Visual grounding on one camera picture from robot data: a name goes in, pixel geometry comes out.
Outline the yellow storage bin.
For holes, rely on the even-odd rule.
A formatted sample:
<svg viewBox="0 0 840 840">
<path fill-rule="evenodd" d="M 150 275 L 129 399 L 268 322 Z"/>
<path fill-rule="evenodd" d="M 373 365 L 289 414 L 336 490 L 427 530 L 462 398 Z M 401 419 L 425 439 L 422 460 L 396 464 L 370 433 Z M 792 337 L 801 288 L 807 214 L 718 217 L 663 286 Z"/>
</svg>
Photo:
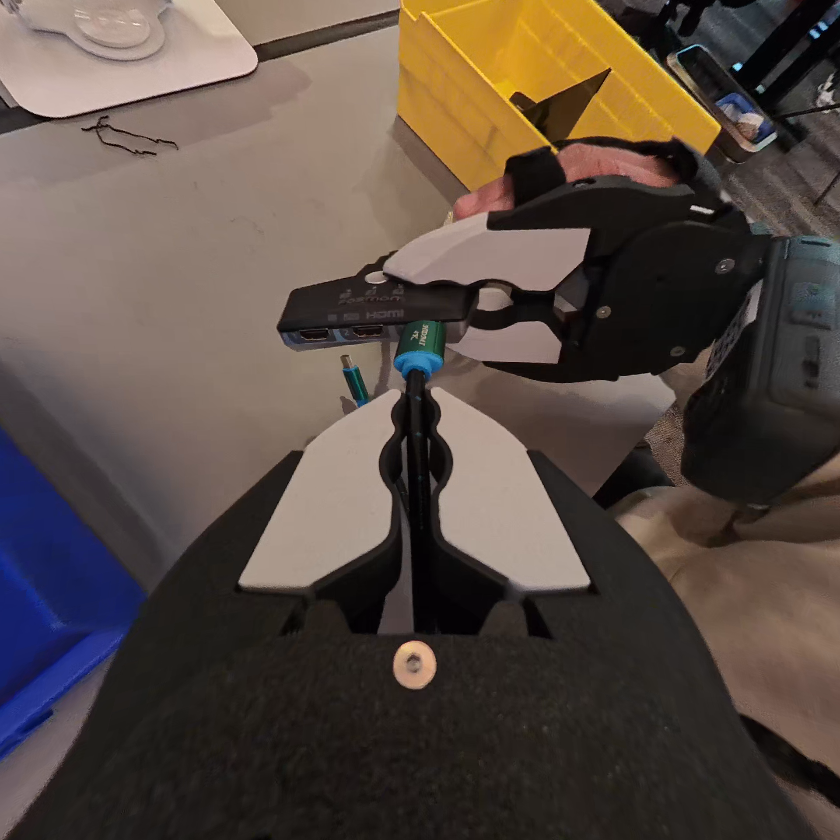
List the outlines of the yellow storage bin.
<svg viewBox="0 0 840 840">
<path fill-rule="evenodd" d="M 559 143 L 679 139 L 706 153 L 720 132 L 597 2 L 401 2 L 398 60 L 398 116 L 469 190 L 551 144 L 510 104 L 514 92 L 539 102 L 607 68 Z"/>
</svg>

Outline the white desk stand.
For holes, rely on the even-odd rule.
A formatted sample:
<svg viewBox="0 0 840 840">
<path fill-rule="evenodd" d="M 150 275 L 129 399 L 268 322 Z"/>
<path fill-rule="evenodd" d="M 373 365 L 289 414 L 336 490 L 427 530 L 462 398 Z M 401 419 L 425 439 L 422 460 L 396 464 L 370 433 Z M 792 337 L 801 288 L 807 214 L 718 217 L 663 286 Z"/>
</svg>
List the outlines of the white desk stand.
<svg viewBox="0 0 840 840">
<path fill-rule="evenodd" d="M 41 118 L 237 79 L 257 64 L 212 1 L 2 2 L 2 92 Z"/>
</svg>

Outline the dark switch box with label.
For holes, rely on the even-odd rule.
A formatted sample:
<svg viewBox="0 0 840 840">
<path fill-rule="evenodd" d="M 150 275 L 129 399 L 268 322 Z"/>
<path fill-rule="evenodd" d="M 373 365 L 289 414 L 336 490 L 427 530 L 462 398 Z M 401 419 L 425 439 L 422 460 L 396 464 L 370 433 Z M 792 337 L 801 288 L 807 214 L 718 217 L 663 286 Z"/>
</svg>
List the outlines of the dark switch box with label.
<svg viewBox="0 0 840 840">
<path fill-rule="evenodd" d="M 295 289 L 277 324 L 294 351 L 398 341 L 406 325 L 430 320 L 444 325 L 450 342 L 465 333 L 479 292 L 450 283 L 414 285 L 367 267 L 350 277 Z"/>
</svg>

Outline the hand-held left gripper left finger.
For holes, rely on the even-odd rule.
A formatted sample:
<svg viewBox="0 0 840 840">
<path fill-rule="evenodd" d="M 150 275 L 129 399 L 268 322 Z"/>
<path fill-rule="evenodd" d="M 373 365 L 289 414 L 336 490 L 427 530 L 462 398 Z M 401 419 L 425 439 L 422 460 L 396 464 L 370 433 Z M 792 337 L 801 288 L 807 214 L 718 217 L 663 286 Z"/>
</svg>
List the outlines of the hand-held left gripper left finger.
<svg viewBox="0 0 840 840">
<path fill-rule="evenodd" d="M 402 570 L 404 394 L 390 390 L 315 437 L 238 578 L 253 594 L 336 602 L 376 634 Z"/>
</svg>

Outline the blue storage bin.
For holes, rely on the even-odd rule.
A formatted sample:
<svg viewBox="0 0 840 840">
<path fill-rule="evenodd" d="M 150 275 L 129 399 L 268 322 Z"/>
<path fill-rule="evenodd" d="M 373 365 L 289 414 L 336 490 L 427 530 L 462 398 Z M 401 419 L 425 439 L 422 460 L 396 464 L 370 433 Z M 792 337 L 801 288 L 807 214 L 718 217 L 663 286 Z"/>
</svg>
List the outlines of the blue storage bin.
<svg viewBox="0 0 840 840">
<path fill-rule="evenodd" d="M 112 655 L 146 594 L 1 432 L 1 757 Z"/>
</svg>

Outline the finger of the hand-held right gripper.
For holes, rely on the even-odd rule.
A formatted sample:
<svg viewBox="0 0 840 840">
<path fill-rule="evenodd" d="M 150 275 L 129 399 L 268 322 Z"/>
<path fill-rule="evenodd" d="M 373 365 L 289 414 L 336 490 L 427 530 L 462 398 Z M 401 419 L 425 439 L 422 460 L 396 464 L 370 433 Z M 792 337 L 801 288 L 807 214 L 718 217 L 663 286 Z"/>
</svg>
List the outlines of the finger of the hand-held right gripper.
<svg viewBox="0 0 840 840">
<path fill-rule="evenodd" d="M 517 308 L 474 310 L 458 320 L 458 353 L 473 361 L 501 364 L 557 364 L 562 348 L 556 322 L 521 320 Z"/>
<path fill-rule="evenodd" d="M 383 272 L 415 286 L 447 282 L 462 287 L 500 283 L 520 292 L 548 295 L 584 261 L 588 227 L 502 229 L 483 213 L 415 238 L 390 256 Z"/>
</svg>

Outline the black divider of yellow bin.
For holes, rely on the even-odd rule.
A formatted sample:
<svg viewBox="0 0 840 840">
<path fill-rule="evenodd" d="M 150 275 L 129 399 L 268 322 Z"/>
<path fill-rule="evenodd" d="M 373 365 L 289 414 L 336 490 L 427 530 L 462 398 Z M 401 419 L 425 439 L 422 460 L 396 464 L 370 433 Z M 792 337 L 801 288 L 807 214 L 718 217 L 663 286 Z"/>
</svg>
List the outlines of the black divider of yellow bin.
<svg viewBox="0 0 840 840">
<path fill-rule="evenodd" d="M 531 100 L 524 93 L 516 91 L 509 102 L 546 141 L 556 144 L 570 137 L 572 129 L 581 120 L 611 72 L 607 68 L 540 101 Z"/>
</svg>

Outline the person's right hand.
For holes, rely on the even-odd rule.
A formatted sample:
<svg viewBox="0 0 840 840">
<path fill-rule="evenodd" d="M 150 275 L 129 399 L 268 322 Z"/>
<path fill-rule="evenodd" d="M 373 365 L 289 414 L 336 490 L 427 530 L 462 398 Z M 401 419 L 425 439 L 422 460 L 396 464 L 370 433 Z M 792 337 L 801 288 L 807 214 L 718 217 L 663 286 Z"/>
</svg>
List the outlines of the person's right hand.
<svg viewBox="0 0 840 840">
<path fill-rule="evenodd" d="M 561 149 L 555 158 L 568 181 L 599 176 L 624 176 L 652 187 L 678 184 L 678 173 L 666 161 L 627 149 L 606 148 L 590 143 L 574 143 Z M 462 196 L 451 212 L 453 221 L 478 214 L 507 211 L 515 206 L 511 176 L 505 174 L 494 182 Z"/>
</svg>

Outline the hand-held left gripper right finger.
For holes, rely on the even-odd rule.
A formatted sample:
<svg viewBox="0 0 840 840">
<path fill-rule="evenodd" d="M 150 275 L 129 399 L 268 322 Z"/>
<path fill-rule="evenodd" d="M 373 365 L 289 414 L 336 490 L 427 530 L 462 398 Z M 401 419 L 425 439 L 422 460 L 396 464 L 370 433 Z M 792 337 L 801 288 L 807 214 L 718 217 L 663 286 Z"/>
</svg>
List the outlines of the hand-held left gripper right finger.
<svg viewBox="0 0 840 840">
<path fill-rule="evenodd" d="M 430 568 L 438 629 L 477 634 L 490 612 L 587 598 L 592 579 L 526 446 L 449 394 L 429 393 Z"/>
</svg>

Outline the black twist tie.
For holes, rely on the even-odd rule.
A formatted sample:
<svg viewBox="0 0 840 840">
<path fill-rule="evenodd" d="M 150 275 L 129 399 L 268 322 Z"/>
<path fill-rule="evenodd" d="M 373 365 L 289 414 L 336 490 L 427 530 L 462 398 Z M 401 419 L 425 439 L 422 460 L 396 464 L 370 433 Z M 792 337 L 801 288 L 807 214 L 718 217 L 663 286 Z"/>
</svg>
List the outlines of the black twist tie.
<svg viewBox="0 0 840 840">
<path fill-rule="evenodd" d="M 161 149 L 178 151 L 181 148 L 179 143 L 173 140 L 157 138 L 120 128 L 112 122 L 108 114 L 102 114 L 96 122 L 81 126 L 80 131 L 93 135 L 106 148 L 125 152 L 131 156 L 140 158 L 155 157 Z"/>
</svg>

